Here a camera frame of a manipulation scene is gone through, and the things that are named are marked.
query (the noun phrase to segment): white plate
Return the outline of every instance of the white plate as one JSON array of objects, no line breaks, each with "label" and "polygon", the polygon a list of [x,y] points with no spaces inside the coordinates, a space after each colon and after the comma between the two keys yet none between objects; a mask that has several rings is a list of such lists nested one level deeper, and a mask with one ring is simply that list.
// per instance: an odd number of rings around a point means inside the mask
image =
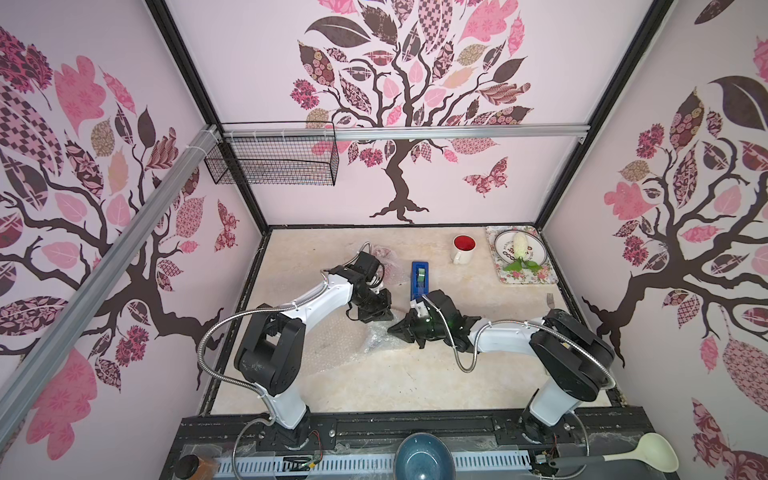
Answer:
[{"label": "white plate", "polygon": [[524,260],[527,262],[533,260],[539,265],[544,265],[544,262],[547,261],[547,249],[544,248],[544,244],[541,240],[530,233],[518,230],[510,230],[508,232],[500,233],[494,242],[496,253],[498,253],[506,263],[514,262],[515,258],[512,256],[512,252],[514,251],[512,249],[512,244],[517,233],[523,233],[528,238],[528,254],[525,255]]}]

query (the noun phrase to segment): white mug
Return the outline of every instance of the white mug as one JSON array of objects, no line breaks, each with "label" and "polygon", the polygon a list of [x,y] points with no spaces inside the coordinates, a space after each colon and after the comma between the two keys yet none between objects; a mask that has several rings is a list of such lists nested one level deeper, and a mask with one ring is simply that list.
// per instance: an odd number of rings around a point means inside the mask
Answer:
[{"label": "white mug", "polygon": [[458,235],[451,245],[451,259],[456,265],[466,265],[472,260],[477,242],[469,235]]}]

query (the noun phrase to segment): floral tray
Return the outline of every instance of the floral tray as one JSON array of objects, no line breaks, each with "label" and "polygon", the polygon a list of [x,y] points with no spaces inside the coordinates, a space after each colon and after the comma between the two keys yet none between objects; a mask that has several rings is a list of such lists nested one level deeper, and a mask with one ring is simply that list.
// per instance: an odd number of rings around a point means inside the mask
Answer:
[{"label": "floral tray", "polygon": [[496,237],[500,233],[508,232],[510,230],[519,230],[533,235],[534,237],[541,238],[534,227],[520,226],[510,227],[509,225],[503,226],[490,226],[485,228],[485,236],[488,238],[488,245],[491,248],[491,257],[493,257],[493,263],[498,274],[498,279],[506,285],[551,285],[558,282],[558,276],[555,274],[552,268],[551,261],[547,258],[547,261],[541,265],[541,270],[538,273],[533,273],[530,270],[523,269],[521,272],[506,272],[504,267],[508,264],[502,260],[502,258],[496,253],[494,247],[496,243]]}]

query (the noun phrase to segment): butterfly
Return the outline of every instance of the butterfly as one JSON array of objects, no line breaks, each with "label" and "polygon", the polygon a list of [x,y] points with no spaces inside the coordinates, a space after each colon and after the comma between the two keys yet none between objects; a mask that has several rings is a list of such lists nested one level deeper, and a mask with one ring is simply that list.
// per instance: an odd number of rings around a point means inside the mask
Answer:
[{"label": "butterfly", "polygon": [[221,219],[222,225],[224,225],[224,229],[216,238],[216,245],[214,246],[214,251],[216,252],[222,250],[224,247],[232,248],[237,245],[235,243],[235,233],[233,230],[237,228],[237,222],[239,222],[239,220],[235,218],[234,214],[227,211],[227,208],[221,203],[221,200],[219,200],[219,218]]},{"label": "butterfly", "polygon": [[507,170],[507,158],[504,157],[498,161],[496,165],[491,169],[491,173],[485,177],[483,175],[469,175],[464,177],[464,181],[470,185],[475,185],[475,190],[485,197],[485,194],[491,191],[492,187],[500,187],[501,185],[507,186],[507,174],[504,172]]}]

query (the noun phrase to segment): black wire basket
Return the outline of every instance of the black wire basket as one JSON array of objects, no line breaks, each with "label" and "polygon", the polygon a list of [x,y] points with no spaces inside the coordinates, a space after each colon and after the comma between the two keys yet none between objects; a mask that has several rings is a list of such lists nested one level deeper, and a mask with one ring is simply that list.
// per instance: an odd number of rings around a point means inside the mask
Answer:
[{"label": "black wire basket", "polygon": [[[298,135],[286,133],[284,129],[270,129],[286,123],[306,124],[307,131]],[[269,126],[250,136],[243,131],[237,135],[222,134],[223,140],[205,158],[214,183],[336,185],[339,148],[333,124],[325,121],[248,124]]]}]

